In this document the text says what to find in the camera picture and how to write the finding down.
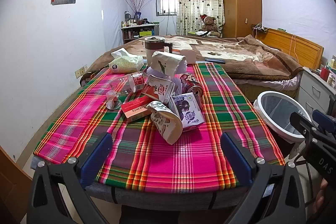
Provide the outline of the person's right hand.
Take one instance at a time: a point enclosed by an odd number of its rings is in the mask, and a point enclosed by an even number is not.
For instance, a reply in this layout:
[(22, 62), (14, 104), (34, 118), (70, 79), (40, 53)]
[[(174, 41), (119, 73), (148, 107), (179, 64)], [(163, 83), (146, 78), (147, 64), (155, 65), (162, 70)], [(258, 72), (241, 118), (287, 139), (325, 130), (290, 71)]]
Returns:
[(323, 202), (324, 202), (324, 191), (326, 189), (328, 185), (328, 182), (323, 178), (321, 181), (321, 185), (320, 185), (320, 190), (315, 198), (315, 202), (313, 204), (313, 213), (315, 214), (319, 208), (322, 206)]

